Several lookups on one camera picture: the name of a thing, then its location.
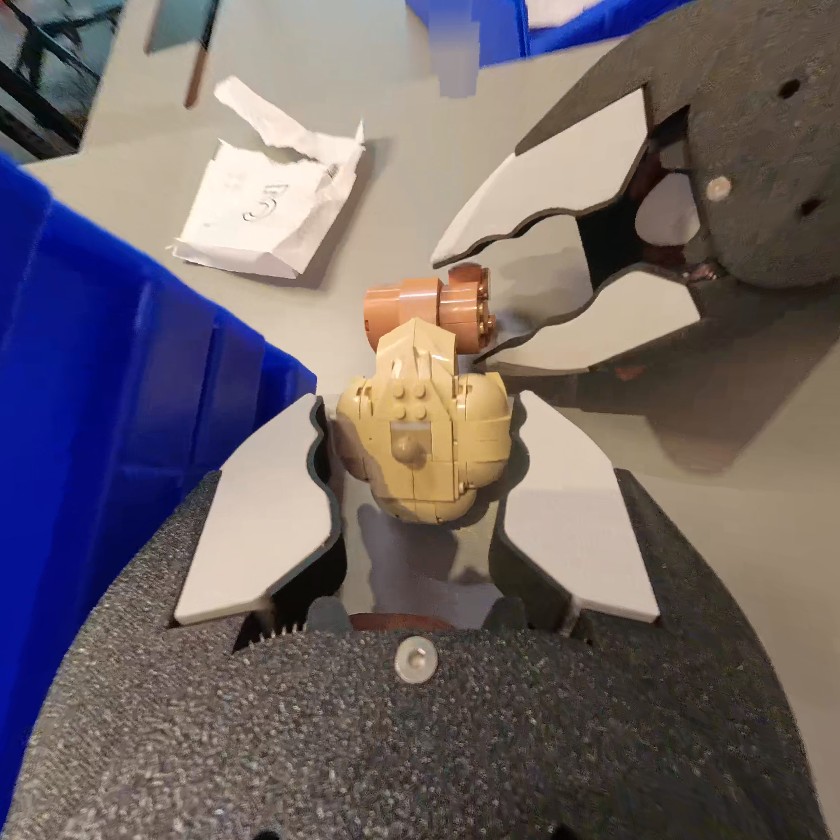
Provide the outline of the small blue storage bin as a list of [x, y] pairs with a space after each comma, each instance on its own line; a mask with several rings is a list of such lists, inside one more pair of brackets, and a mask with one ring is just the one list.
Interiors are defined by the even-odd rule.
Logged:
[[477, 26], [470, 62], [476, 69], [630, 35], [685, 1], [407, 1], [426, 27], [431, 17], [468, 8]]

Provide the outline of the torn white paper bag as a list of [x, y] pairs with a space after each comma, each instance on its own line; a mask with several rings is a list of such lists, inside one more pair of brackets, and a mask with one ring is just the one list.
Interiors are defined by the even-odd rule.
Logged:
[[280, 162], [265, 151], [220, 141], [173, 256], [218, 270], [297, 279], [352, 192], [364, 152], [364, 121], [353, 136], [310, 131], [236, 77], [219, 82], [214, 96], [265, 147], [298, 158]]

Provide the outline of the grey desk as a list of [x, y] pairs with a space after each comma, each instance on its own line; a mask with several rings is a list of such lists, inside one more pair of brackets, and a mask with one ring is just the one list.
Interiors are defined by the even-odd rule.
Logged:
[[[324, 400], [373, 355], [351, 310], [365, 284], [423, 267], [455, 210], [608, 45], [479, 74], [472, 99], [431, 77], [372, 76], [328, 27], [304, 80], [293, 25], [310, 13], [223, 11], [218, 52], [307, 124], [361, 117], [370, 161], [323, 279], [308, 287], [183, 266], [219, 302], [316, 372]], [[105, 143], [31, 172], [71, 208], [161, 262], [216, 143], [206, 126]], [[289, 633], [234, 650], [244, 618], [165, 628], [217, 476], [204, 479], [93, 610], [39, 714], [10, 838], [838, 838], [838, 291], [750, 324], [745, 337], [654, 353], [635, 382], [521, 381], [644, 487], [663, 539], [654, 583], [681, 587], [677, 629], [433, 634], [433, 677], [394, 671], [399, 633]], [[498, 593], [497, 501], [454, 529], [402, 525], [331, 455], [348, 608], [439, 607], [478, 625]]]

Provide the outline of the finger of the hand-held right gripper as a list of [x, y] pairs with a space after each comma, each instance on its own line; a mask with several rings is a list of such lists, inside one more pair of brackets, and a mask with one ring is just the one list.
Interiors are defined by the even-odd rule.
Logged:
[[520, 236], [546, 217], [581, 216], [614, 202], [648, 134], [645, 89], [638, 87], [531, 149], [509, 154], [449, 223], [432, 253], [433, 267]]
[[593, 369], [694, 326], [700, 308], [682, 281], [629, 269], [602, 286], [566, 320], [499, 343], [476, 358], [484, 373], [568, 375]]

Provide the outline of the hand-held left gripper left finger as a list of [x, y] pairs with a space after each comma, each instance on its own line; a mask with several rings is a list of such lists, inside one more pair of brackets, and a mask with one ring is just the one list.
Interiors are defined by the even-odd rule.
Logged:
[[173, 617], [183, 626], [264, 612], [341, 538], [321, 478], [323, 399], [306, 394], [236, 448], [220, 477]]

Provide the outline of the tan brown brick toy figure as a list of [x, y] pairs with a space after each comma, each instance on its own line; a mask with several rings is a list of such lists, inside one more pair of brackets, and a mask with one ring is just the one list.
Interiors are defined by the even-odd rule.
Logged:
[[466, 515], [511, 452], [512, 400], [497, 373], [459, 371], [493, 337], [490, 272], [462, 263], [436, 276], [366, 291], [364, 331], [374, 373], [356, 377], [335, 414], [345, 469], [405, 522]]

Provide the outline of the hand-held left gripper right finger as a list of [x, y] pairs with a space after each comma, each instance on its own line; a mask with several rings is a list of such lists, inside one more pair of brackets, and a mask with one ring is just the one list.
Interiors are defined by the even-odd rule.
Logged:
[[502, 545], [564, 596], [561, 624], [583, 612], [654, 624], [660, 609], [612, 461], [531, 391], [514, 400], [519, 476], [497, 514]]

